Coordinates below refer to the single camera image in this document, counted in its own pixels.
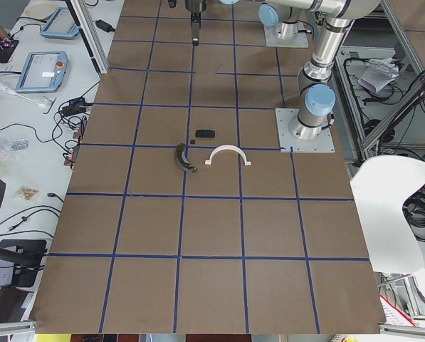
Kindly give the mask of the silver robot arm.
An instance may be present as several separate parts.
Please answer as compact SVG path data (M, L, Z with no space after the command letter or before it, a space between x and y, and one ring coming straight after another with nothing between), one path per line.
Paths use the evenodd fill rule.
M314 140L322 130L323 120L332 112L335 93L327 85L334 58L354 20L370 14L378 1L267 1L277 9L321 11L327 14L320 36L308 62L298 74L300 109L288 129L299 140Z

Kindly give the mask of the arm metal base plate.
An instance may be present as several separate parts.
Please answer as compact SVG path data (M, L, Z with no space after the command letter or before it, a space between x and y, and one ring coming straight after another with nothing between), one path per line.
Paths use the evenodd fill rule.
M280 152L334 153L335 146L326 117L318 127L308 128L298 121L298 111L297 108L276 108Z
M308 30L298 21L296 24L280 22L277 26L264 26L265 40L268 47L308 48Z

